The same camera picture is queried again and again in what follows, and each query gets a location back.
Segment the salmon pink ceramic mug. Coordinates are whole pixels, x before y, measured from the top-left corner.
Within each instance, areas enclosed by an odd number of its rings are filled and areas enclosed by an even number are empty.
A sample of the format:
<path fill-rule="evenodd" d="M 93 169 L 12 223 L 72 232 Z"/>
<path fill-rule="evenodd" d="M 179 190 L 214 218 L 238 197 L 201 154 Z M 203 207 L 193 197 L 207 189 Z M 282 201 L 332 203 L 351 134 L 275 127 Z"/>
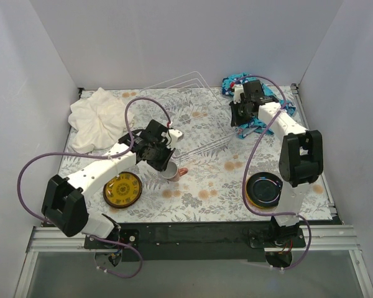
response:
<path fill-rule="evenodd" d="M 179 168 L 176 163 L 169 161 L 167 168 L 161 172 L 161 176 L 167 181 L 178 182 L 187 173 L 188 168 Z"/>

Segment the white wire dish rack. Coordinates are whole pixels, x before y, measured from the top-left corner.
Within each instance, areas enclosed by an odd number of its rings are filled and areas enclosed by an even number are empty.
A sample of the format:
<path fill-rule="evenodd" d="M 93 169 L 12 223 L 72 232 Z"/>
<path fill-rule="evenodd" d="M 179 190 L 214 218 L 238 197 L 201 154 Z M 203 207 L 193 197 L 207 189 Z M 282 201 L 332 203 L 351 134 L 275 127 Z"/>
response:
<path fill-rule="evenodd" d="M 193 71 L 141 89 L 139 96 L 155 99 L 165 108 L 172 127 L 183 133 L 173 160 L 180 164 L 225 150 L 234 136 L 228 100 Z"/>

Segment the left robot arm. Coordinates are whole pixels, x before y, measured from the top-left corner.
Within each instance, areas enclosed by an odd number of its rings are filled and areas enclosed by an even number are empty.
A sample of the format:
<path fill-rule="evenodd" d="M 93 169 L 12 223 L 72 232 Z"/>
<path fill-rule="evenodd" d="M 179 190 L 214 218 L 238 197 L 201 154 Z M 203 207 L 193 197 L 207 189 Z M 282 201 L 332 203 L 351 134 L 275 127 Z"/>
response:
<path fill-rule="evenodd" d="M 109 151 L 83 169 L 47 184 L 42 213 L 67 237 L 78 233 L 98 237 L 106 248 L 120 240 L 115 223 L 108 216 L 89 212 L 86 206 L 97 191 L 121 172 L 144 161 L 156 171 L 165 171 L 183 133 L 151 120 L 145 129 L 121 137 Z"/>

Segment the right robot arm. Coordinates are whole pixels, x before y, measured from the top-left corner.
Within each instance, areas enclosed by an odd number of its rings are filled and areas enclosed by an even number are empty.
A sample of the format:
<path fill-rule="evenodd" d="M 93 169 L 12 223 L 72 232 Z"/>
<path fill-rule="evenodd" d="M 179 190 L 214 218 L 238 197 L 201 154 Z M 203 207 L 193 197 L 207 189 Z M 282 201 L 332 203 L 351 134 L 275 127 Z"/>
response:
<path fill-rule="evenodd" d="M 298 124 L 285 110 L 286 101 L 264 92 L 259 80 L 231 83 L 231 125 L 256 118 L 281 141 L 279 174 L 260 172 L 242 178 L 242 199 L 253 214 L 268 217 L 269 226 L 250 234 L 260 246 L 292 244 L 300 237 L 303 198 L 323 172 L 323 138 L 319 131 Z"/>

